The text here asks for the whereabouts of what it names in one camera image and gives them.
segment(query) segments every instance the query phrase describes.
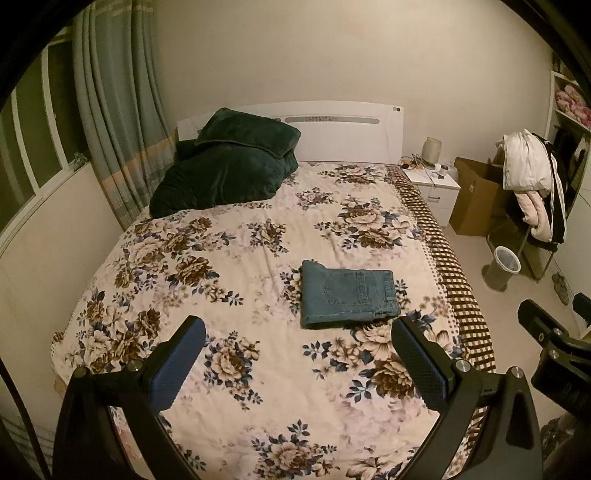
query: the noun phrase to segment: trash can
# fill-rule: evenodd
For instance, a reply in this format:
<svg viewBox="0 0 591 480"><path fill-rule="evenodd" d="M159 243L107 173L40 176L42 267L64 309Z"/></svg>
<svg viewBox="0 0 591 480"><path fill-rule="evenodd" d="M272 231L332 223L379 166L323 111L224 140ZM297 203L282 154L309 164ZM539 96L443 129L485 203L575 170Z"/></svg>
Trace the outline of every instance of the trash can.
<svg viewBox="0 0 591 480"><path fill-rule="evenodd" d="M496 291L505 291L507 282L521 270L521 263L507 247L496 247L494 258L486 269L484 281Z"/></svg>

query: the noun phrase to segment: folded jeans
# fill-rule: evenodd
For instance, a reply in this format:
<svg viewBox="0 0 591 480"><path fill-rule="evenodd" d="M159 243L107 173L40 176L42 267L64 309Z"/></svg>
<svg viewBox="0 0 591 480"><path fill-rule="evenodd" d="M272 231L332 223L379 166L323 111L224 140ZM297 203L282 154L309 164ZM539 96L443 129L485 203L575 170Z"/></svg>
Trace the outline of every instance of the folded jeans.
<svg viewBox="0 0 591 480"><path fill-rule="evenodd" d="M302 325L308 328L366 323L400 315L390 270L301 266Z"/></svg>

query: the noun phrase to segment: nightstand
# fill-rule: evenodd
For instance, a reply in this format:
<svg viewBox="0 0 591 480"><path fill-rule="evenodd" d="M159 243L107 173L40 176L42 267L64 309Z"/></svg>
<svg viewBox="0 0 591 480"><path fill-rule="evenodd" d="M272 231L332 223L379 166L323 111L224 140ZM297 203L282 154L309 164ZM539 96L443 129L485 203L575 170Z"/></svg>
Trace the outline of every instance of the nightstand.
<svg viewBox="0 0 591 480"><path fill-rule="evenodd" d="M460 186L449 175L445 175L442 180L432 174L439 171L439 165L435 170L403 170L408 179L421 192L421 197L427 202L429 209L437 223L446 226L449 217L452 215L453 206L456 204L457 194L460 192Z"/></svg>

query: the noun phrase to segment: window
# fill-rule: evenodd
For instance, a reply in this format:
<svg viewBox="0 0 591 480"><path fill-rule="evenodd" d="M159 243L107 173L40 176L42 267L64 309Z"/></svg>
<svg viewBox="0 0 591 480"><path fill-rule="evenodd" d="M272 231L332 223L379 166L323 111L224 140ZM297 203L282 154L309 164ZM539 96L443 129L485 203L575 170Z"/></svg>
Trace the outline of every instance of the window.
<svg viewBox="0 0 591 480"><path fill-rule="evenodd" d="M77 152L88 156L66 27L31 63L0 111L0 255L72 176Z"/></svg>

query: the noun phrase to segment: floor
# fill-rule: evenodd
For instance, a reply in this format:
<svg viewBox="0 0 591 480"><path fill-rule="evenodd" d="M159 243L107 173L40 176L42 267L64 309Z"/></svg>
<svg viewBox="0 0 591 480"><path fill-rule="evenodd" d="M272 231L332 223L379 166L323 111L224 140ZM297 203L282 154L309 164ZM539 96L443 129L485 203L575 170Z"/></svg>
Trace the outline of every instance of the floor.
<svg viewBox="0 0 591 480"><path fill-rule="evenodd" d="M448 225L444 229L462 268L472 285L474 296L491 331L498 372L506 372L513 365L520 366L531 378L540 357L540 347L517 321L517 308L525 299L532 299L556 320L571 336L578 338L578 328L572 310L563 305L554 292L551 275L557 271L552 262L545 277L536 283L523 265L519 275L512 278L503 293L486 286L482 267L492 260L492 253L481 236L459 236ZM560 416L564 410L535 389L531 389L540 427Z"/></svg>

